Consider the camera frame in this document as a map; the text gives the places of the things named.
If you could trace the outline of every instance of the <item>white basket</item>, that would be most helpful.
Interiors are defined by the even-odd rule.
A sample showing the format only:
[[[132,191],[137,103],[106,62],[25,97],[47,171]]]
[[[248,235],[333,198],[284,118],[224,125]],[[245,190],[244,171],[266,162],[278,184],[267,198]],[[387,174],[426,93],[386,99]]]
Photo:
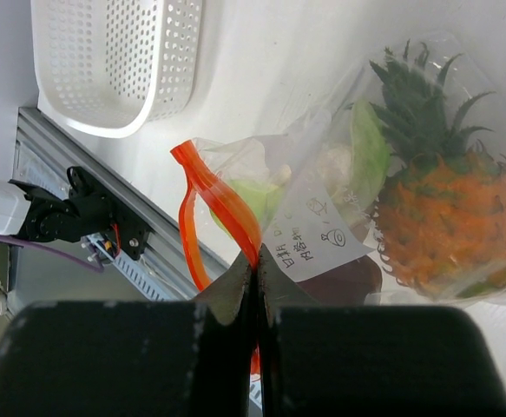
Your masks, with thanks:
[[[125,137],[191,95],[202,0],[31,0],[36,79],[59,122]]]

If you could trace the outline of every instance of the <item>pineapple leaf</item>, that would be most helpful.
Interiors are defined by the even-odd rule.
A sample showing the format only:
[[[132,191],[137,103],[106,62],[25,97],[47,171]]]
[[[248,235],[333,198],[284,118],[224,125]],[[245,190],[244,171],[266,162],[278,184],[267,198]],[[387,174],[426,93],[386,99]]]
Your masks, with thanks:
[[[422,125],[421,130],[436,137],[438,144],[447,139],[448,129],[444,111],[444,95],[440,91],[434,92],[422,105],[419,124]]]
[[[409,39],[407,41],[407,44],[405,45],[405,50],[403,51],[403,59],[404,61],[407,61],[409,59],[409,44],[411,43],[411,40]]]
[[[469,126],[467,128],[462,128],[457,133],[455,133],[457,136],[456,142],[458,142],[459,146],[462,147],[462,151],[465,151],[467,149],[470,135],[481,130],[493,132],[492,129],[485,128],[484,126]]]
[[[388,56],[385,60],[385,66],[394,83],[406,83],[409,79],[409,65],[397,60],[394,56]]]
[[[492,129],[485,128],[484,126],[469,126],[459,131],[450,130],[447,135],[447,140],[444,142],[444,155],[454,156],[462,154],[466,151],[469,142],[469,137],[478,131],[486,130],[488,132]]]
[[[405,119],[405,121],[409,124],[415,124],[417,122],[417,118],[414,113],[400,98],[400,95],[397,92],[384,86],[382,88],[382,96],[384,96],[385,105],[391,112],[403,117],[403,119]]]
[[[392,129],[399,130],[405,136],[412,135],[413,128],[401,116],[396,115],[389,109],[373,104],[372,107],[378,118]]]
[[[388,139],[393,149],[401,156],[405,156],[406,161],[410,161],[415,156],[415,150],[412,146],[412,139],[405,136],[399,130],[390,128],[389,126],[382,127],[384,137]]]
[[[455,56],[452,56],[450,60],[445,63],[445,65],[440,70],[440,73],[437,75],[436,78],[436,84],[440,86],[440,88],[444,87],[445,84],[445,78],[447,77],[447,73],[450,70],[450,66],[453,64],[453,61],[458,59],[462,54],[457,54]]]
[[[388,71],[383,69],[380,65],[375,63],[374,61],[371,61],[371,67],[372,70],[376,73],[378,78],[384,83],[384,85],[387,85],[387,83],[390,81],[390,74]]]
[[[432,94],[433,88],[426,82],[424,72],[419,69],[418,66],[407,72],[407,74],[409,74],[409,85],[407,87],[411,89],[411,94],[413,96],[421,96],[424,98]]]
[[[415,59],[415,65],[418,66],[421,70],[424,70],[424,67],[426,67],[426,62],[428,61],[428,56],[430,55],[430,52],[428,51],[428,45],[424,42],[421,42],[423,45],[423,51],[420,53],[420,55]]]
[[[486,91],[484,93],[477,94],[476,96],[471,97],[469,100],[461,104],[455,118],[453,119],[453,123],[451,128],[453,131],[458,131],[461,128],[461,124],[463,123],[463,119],[469,113],[470,108],[481,98],[486,97],[489,94],[493,94],[494,91]]]

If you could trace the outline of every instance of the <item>red plastic handle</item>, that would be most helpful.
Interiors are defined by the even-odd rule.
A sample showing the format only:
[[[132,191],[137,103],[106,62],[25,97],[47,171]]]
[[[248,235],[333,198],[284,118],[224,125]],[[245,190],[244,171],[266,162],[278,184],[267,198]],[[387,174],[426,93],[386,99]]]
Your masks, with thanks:
[[[202,291],[211,282],[200,258],[194,224],[194,201],[197,193],[240,246],[251,267],[256,268],[262,233],[253,211],[207,167],[193,142],[186,141],[172,149],[172,155],[187,175],[187,193],[181,204],[179,223],[185,257],[197,288]]]

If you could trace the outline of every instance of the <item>screw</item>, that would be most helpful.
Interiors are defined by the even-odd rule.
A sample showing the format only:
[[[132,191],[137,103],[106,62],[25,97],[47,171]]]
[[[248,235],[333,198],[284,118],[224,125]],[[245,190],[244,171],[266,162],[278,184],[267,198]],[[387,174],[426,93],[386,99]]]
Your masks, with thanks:
[[[5,315],[8,312],[8,299],[0,293],[0,315]]]

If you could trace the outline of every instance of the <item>plastic bag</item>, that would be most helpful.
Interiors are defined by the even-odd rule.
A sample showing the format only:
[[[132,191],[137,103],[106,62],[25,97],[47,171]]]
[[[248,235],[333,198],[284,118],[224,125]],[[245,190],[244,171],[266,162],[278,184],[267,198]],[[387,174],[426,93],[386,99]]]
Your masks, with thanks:
[[[210,282],[200,225],[252,265],[264,242],[329,304],[506,291],[506,105],[494,91],[452,36],[431,34],[364,58],[281,135],[183,143],[181,237],[197,286]]]

